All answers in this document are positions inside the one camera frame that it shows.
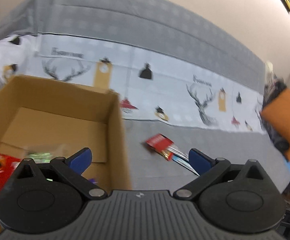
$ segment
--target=orange cushion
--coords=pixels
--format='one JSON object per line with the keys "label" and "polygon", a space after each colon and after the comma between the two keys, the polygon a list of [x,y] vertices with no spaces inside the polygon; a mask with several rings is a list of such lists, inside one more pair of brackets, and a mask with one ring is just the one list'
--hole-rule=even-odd
{"label": "orange cushion", "polygon": [[[290,89],[286,88],[281,92],[260,115],[290,144]],[[284,155],[290,161],[290,149]]]}

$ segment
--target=cardboard box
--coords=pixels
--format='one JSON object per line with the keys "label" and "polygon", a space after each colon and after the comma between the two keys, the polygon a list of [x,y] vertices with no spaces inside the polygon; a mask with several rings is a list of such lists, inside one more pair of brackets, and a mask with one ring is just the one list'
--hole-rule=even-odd
{"label": "cardboard box", "polygon": [[122,125],[113,91],[30,76],[0,90],[0,153],[23,158],[28,147],[65,144],[72,155],[89,147],[93,163],[83,176],[106,191],[131,189]]}

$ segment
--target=metal screw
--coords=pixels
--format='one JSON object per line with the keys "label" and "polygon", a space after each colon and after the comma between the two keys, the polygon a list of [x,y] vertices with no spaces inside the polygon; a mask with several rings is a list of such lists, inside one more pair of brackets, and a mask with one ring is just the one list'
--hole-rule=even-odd
{"label": "metal screw", "polygon": [[192,195],[192,192],[187,189],[180,189],[176,191],[176,195],[179,197],[190,197]]}
{"label": "metal screw", "polygon": [[101,197],[105,194],[105,191],[101,188],[94,188],[88,192],[92,197]]}

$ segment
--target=white printed fabric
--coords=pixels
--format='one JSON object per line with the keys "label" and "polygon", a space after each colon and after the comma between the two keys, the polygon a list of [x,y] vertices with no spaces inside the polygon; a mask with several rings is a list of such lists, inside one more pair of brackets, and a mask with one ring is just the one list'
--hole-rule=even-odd
{"label": "white printed fabric", "polygon": [[[44,34],[20,36],[16,45],[10,42],[15,38],[0,41],[13,52],[0,61],[4,81],[6,71],[89,86],[104,80],[101,86],[120,94],[125,119],[265,133],[259,121],[263,96],[200,66],[110,41]],[[6,67],[12,64],[17,69]]]}

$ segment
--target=deer print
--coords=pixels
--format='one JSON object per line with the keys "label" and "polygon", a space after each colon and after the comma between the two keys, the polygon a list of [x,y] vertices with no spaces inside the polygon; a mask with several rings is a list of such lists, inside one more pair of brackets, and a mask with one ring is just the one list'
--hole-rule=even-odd
{"label": "deer print", "polygon": [[199,116],[201,117],[203,123],[207,126],[217,125],[217,121],[214,118],[205,114],[205,108],[208,106],[208,103],[210,103],[211,101],[214,100],[215,95],[212,93],[211,89],[209,89],[211,94],[206,95],[206,99],[203,101],[203,103],[201,103],[197,97],[197,92],[195,91],[193,93],[193,91],[192,91],[193,85],[194,84],[192,84],[190,87],[188,87],[186,85],[186,88],[187,88],[189,95],[195,100],[195,104],[198,107]]}
{"label": "deer print", "polygon": [[[53,79],[55,80],[60,80],[58,78],[58,75],[56,74],[56,66],[52,67],[52,69],[50,68],[51,63],[54,61],[54,58],[50,59],[48,62],[42,61],[42,65],[43,65],[43,70],[46,74],[48,74],[49,76],[51,76]],[[64,79],[62,79],[61,81],[64,82],[68,82],[71,81],[72,78],[83,75],[84,73],[86,73],[87,71],[90,70],[90,66],[88,67],[84,67],[82,62],[80,62],[79,60],[77,60],[80,68],[79,71],[76,71],[74,68],[72,68],[72,71],[69,75],[67,75]]]}

